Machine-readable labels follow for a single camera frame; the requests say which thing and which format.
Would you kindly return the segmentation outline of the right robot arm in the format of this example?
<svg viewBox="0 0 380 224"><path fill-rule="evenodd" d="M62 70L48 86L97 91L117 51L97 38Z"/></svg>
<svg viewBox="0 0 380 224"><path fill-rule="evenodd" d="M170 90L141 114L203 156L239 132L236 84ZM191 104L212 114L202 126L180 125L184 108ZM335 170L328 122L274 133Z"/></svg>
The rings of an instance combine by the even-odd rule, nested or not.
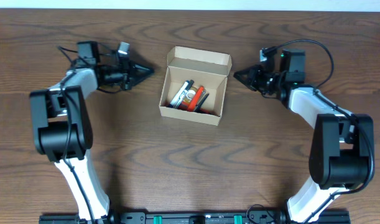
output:
<svg viewBox="0 0 380 224"><path fill-rule="evenodd" d="M340 195L364 190L374 176L373 120L354 114L305 83L302 68L279 72L255 65L236 72L235 79L262 96L278 99L314 130L308 168L310 176L287 201L287 217L310 223Z"/></svg>

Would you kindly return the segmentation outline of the red utility knife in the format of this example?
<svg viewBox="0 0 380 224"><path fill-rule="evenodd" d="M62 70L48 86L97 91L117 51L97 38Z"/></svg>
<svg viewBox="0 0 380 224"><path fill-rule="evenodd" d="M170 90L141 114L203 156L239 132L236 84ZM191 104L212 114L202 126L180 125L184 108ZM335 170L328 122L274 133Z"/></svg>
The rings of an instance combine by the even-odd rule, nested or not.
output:
<svg viewBox="0 0 380 224"><path fill-rule="evenodd" d="M178 107L179 110L184 110L184 111L187 111L188 110L188 106L189 104L186 103L186 102L182 102L180 104L180 106ZM211 111L208 111L208 110L204 110L204 109L199 109L199 110L195 110L196 113L202 113L202 114L211 114Z"/></svg>

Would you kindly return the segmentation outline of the cardboard box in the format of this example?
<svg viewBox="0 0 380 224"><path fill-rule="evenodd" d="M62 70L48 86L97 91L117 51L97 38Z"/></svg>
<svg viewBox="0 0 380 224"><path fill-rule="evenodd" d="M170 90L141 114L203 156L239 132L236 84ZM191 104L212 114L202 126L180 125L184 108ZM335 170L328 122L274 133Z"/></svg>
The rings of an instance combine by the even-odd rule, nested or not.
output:
<svg viewBox="0 0 380 224"><path fill-rule="evenodd" d="M229 54L174 47L167 54L161 115L217 126L231 66Z"/></svg>

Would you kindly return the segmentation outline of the red and black stapler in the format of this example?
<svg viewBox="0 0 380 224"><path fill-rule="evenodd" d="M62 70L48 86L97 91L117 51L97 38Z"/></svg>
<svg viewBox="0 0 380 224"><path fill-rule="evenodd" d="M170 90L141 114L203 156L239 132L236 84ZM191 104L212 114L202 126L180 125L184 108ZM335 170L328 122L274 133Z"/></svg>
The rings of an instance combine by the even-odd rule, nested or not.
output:
<svg viewBox="0 0 380 224"><path fill-rule="evenodd" d="M195 96L192 98L191 102L187 106L187 111L197 112L200 111L203 103L208 98L209 93L205 90L204 86L200 86L195 93Z"/></svg>

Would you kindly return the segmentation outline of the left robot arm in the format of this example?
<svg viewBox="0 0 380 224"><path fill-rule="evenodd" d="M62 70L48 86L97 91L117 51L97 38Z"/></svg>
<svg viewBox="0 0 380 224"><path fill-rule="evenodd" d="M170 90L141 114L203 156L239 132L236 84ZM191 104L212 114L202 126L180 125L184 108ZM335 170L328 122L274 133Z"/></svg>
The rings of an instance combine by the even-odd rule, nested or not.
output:
<svg viewBox="0 0 380 224"><path fill-rule="evenodd" d="M75 223L120 222L91 159L93 131L86 98L102 86L130 90L153 73L152 68L128 58L102 65L97 58L78 57L59 83L30 93L35 148L67 181L78 206Z"/></svg>

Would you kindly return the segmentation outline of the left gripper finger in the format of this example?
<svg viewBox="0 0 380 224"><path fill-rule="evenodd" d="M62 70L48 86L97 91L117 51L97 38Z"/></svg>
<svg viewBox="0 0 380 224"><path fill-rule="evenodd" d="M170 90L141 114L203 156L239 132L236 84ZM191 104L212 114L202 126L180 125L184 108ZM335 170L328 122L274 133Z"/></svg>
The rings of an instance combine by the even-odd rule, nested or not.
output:
<svg viewBox="0 0 380 224"><path fill-rule="evenodd" d="M136 62L131 62L131 67L136 71L136 72L154 72L153 68L147 67L145 65L141 65Z"/></svg>
<svg viewBox="0 0 380 224"><path fill-rule="evenodd" d="M153 70L133 70L130 72L131 89L154 74Z"/></svg>

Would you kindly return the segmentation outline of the yellow tape roll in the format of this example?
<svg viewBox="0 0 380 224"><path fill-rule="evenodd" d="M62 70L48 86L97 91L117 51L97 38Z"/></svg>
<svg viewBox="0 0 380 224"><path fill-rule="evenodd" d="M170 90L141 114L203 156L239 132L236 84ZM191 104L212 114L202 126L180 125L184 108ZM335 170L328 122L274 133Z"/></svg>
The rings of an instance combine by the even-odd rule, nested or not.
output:
<svg viewBox="0 0 380 224"><path fill-rule="evenodd" d="M198 91L198 88L195 88L195 87L191 87L186 95L184 96L184 99L182 102L186 102L188 104L191 103L191 101L193 100L193 98L195 97L195 95L197 94L197 91Z"/></svg>

